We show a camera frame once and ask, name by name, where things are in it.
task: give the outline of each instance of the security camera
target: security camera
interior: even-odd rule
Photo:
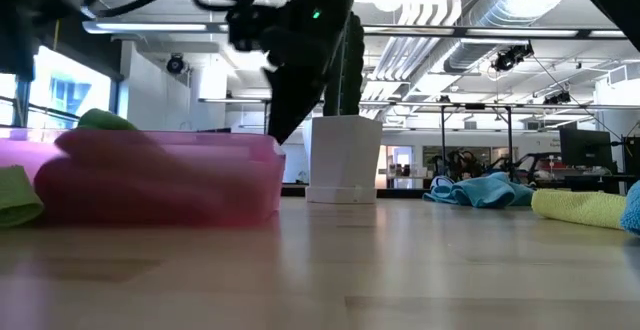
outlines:
[[[182,54],[171,54],[167,62],[167,71],[173,75],[181,75],[189,70],[189,65],[182,59]]]

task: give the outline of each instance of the black monitor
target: black monitor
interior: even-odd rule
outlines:
[[[565,165],[611,167],[611,137],[607,131],[560,129],[560,152]]]

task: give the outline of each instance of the green cloth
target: green cloth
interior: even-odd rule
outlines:
[[[87,111],[78,120],[78,127],[98,130],[138,130],[127,120],[100,109]]]
[[[626,198],[600,192],[538,190],[531,207],[540,216],[576,224],[622,229],[620,217]]]
[[[42,214],[42,210],[42,201],[24,168],[0,168],[0,228],[24,224]]]

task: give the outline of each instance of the blue towel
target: blue towel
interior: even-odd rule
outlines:
[[[460,181],[453,185],[440,185],[424,194],[424,200],[473,206],[476,208],[503,208],[530,206],[533,190],[512,183],[506,173]]]
[[[620,226],[626,231],[640,236],[640,182],[633,184],[627,193],[627,206],[620,217]]]

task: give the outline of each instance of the pink bin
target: pink bin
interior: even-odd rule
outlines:
[[[260,224],[284,160],[263,135],[0,129],[0,166],[24,166],[47,224]]]

